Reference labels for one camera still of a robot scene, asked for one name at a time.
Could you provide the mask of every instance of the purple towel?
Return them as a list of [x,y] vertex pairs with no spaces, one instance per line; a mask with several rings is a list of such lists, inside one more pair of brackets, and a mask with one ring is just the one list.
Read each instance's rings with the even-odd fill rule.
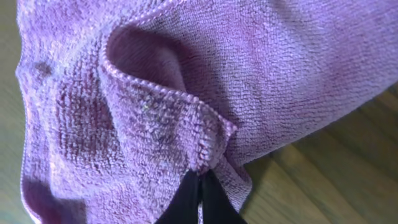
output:
[[243,165],[398,81],[396,0],[18,0],[37,223],[154,223],[187,170]]

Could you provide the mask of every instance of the microfiber cloth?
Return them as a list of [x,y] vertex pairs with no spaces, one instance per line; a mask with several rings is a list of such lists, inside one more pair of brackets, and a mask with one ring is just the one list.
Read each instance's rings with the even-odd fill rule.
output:
[[238,211],[245,163],[398,81],[396,0],[17,4],[36,223],[155,223],[190,170]]

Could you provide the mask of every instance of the towel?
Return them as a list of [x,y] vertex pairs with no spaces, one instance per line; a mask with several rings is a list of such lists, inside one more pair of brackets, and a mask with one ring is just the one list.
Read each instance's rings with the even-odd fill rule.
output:
[[189,170],[238,211],[245,163],[398,81],[396,0],[18,0],[17,22],[36,223],[154,223]]

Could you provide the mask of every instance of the wooden surface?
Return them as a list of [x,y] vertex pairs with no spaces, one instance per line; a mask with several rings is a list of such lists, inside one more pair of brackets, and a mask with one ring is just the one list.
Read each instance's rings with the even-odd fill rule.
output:
[[[21,50],[15,2],[0,7],[0,224],[32,223],[19,174],[24,109],[14,70]],[[247,169],[250,223],[398,223],[398,94],[377,99]]]

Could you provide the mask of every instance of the brown wooden floor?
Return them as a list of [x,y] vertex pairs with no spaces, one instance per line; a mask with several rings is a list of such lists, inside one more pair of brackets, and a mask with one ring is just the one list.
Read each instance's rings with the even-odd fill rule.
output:
[[[21,50],[15,2],[0,7],[0,224],[32,223],[19,172],[24,109],[14,70]],[[247,169],[250,223],[398,223],[398,85]]]

